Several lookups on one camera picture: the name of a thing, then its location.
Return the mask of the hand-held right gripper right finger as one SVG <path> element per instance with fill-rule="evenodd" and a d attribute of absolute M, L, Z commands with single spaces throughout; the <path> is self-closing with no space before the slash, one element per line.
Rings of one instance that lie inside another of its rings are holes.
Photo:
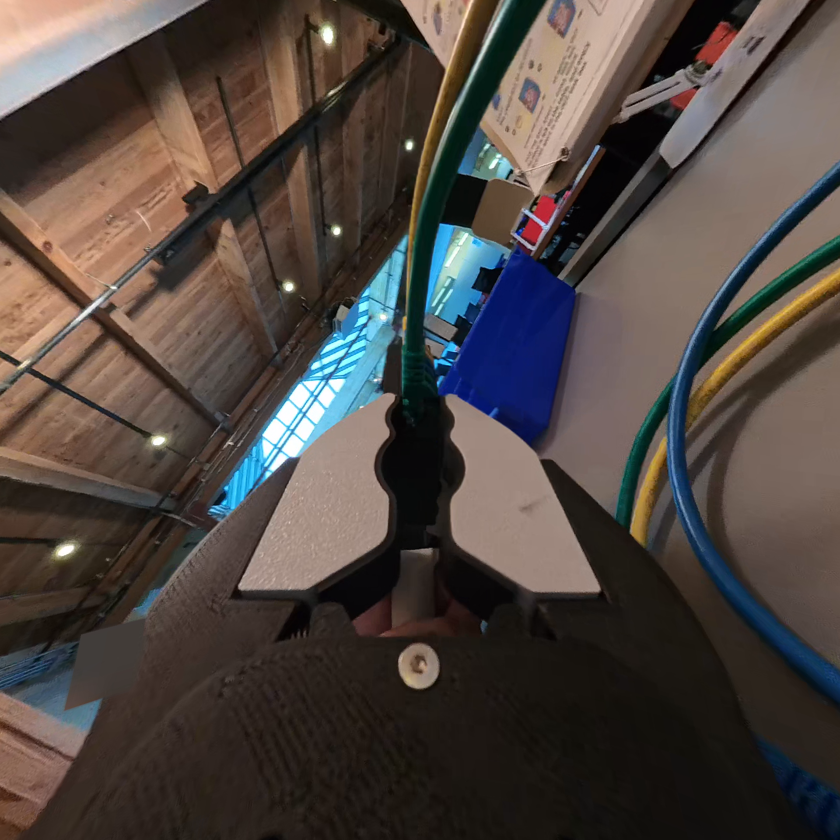
<path fill-rule="evenodd" d="M 538 455 L 456 395 L 444 398 L 464 475 L 449 502 L 457 550 L 520 601 L 597 597 L 602 588 Z"/>

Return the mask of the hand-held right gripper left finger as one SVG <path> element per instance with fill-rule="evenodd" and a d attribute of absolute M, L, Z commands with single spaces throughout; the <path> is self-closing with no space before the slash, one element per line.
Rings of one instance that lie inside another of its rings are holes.
<path fill-rule="evenodd" d="M 315 601 L 389 545 L 396 514 L 381 462 L 396 405 L 380 395 L 299 458 L 238 583 L 242 597 Z"/>

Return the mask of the black network switch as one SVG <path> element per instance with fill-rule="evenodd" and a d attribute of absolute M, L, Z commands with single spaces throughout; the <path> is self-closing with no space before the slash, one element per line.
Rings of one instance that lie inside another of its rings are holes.
<path fill-rule="evenodd" d="M 394 338 L 385 352 L 381 389 L 394 395 L 391 423 L 395 432 L 386 447 L 382 470 L 396 503 L 396 538 L 402 550 L 434 544 L 428 530 L 438 518 L 444 462 L 444 404 L 426 394 L 418 414 L 405 413 L 402 389 L 403 339 Z"/>

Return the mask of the person's left hand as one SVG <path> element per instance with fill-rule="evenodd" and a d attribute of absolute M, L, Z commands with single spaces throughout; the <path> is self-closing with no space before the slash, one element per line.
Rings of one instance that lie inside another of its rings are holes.
<path fill-rule="evenodd" d="M 363 637 L 454 637 L 479 636 L 481 620 L 452 598 L 445 586 L 434 591 L 435 615 L 399 626 L 392 623 L 392 594 L 352 620 Z"/>

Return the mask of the skylight window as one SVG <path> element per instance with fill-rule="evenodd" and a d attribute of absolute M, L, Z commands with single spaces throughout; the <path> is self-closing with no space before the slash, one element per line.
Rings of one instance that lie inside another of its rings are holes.
<path fill-rule="evenodd" d="M 291 458 L 347 413 L 382 393 L 388 345 L 399 322 L 400 281 L 381 274 L 360 298 L 347 337 L 332 337 L 292 389 L 210 508 L 222 519 Z"/>

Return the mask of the blue plastic bin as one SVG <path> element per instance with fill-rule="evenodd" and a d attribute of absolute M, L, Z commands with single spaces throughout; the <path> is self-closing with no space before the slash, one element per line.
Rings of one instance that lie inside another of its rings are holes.
<path fill-rule="evenodd" d="M 571 286 L 515 249 L 438 393 L 534 444 L 550 425 L 575 304 Z"/>

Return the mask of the ceiling track spotlights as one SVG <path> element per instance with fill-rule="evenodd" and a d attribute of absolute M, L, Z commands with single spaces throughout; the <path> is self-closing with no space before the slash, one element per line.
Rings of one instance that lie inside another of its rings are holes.
<path fill-rule="evenodd" d="M 198 209 L 185 222 L 176 227 L 174 232 L 168 234 L 158 245 L 154 246 L 147 256 L 144 256 L 135 266 L 132 266 L 117 282 L 117 290 L 135 277 L 141 268 L 147 267 L 152 260 L 155 260 L 164 266 L 169 260 L 178 254 L 178 252 L 185 247 L 192 238 L 206 231 L 211 223 L 224 215 L 229 205 L 238 197 L 240 193 L 251 192 L 251 187 L 257 178 L 265 174 L 269 168 L 278 165 L 285 157 L 287 152 L 295 150 L 303 141 L 314 132 L 319 126 L 324 117 L 331 116 L 336 112 L 345 102 L 350 100 L 350 96 L 358 93 L 363 89 L 373 73 L 379 70 L 387 60 L 389 60 L 400 48 L 407 46 L 406 40 L 399 35 L 393 36 L 383 45 L 369 44 L 368 50 L 364 60 L 353 70 L 342 78 L 341 82 L 333 87 L 317 101 L 315 101 L 309 110 L 305 111 L 303 115 L 295 121 L 288 129 L 286 129 L 277 140 L 251 162 L 249 162 L 243 169 L 240 170 L 236 176 L 219 188 L 219 192 L 213 194 L 211 197 L 205 199 L 203 203 L 198 206 Z M 78 392 L 61 385 L 52 385 L 54 390 L 69 395 L 76 402 L 85 407 L 92 408 L 99 414 L 105 416 L 107 419 L 117 422 L 119 425 L 128 428 L 131 432 L 138 434 L 144 440 L 150 440 L 150 446 L 157 451 L 163 449 L 165 451 L 175 452 L 180 457 L 186 458 L 185 455 L 173 450 L 168 445 L 168 437 L 164 434 L 152 433 L 146 429 L 136 426 L 124 417 L 110 411 L 109 409 L 100 406 L 85 396 L 81 396 Z M 154 513 L 163 512 L 163 501 L 167 501 L 168 496 L 163 495 L 163 498 L 156 497 L 153 493 L 152 503 L 145 505 L 144 503 L 137 505 L 136 502 L 118 501 L 106 498 L 106 501 L 115 501 L 116 503 L 135 506 L 147 507 Z M 51 539 L 46 542 L 52 549 L 50 559 L 55 561 L 63 561 L 76 553 L 84 544 L 79 539 L 58 540 Z"/>

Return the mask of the cardboard sheet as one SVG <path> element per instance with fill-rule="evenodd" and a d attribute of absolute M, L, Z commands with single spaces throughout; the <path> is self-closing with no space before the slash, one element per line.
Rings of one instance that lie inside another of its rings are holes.
<path fill-rule="evenodd" d="M 530 209 L 534 193 L 529 187 L 501 179 L 488 180 L 471 224 L 475 237 L 508 247 L 522 212 Z"/>

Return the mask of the white rack with red box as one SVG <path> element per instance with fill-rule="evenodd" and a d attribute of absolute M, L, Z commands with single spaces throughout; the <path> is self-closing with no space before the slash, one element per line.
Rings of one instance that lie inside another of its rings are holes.
<path fill-rule="evenodd" d="M 550 231 L 557 211 L 556 197 L 540 196 L 526 206 L 513 225 L 511 239 L 514 244 L 530 257 L 536 258 Z"/>

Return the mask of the black board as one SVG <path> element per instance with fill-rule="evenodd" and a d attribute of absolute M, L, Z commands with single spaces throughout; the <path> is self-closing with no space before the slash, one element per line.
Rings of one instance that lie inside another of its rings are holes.
<path fill-rule="evenodd" d="M 474 175 L 457 173 L 446 199 L 440 223 L 472 228 L 489 181 Z"/>

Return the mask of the printed instruction board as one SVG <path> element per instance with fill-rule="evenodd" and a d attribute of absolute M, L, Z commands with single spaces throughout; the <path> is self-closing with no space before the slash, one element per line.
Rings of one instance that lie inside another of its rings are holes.
<path fill-rule="evenodd" d="M 533 195 L 573 180 L 692 2 L 544 2 L 479 126 Z"/>

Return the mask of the red equipment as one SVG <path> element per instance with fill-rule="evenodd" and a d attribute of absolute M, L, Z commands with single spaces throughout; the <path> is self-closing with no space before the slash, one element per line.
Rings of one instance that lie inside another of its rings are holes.
<path fill-rule="evenodd" d="M 710 34 L 705 45 L 696 53 L 695 62 L 703 62 L 712 67 L 734 40 L 738 30 L 727 22 L 720 22 Z M 670 99 L 670 104 L 683 112 L 695 97 L 697 89 L 683 91 Z"/>

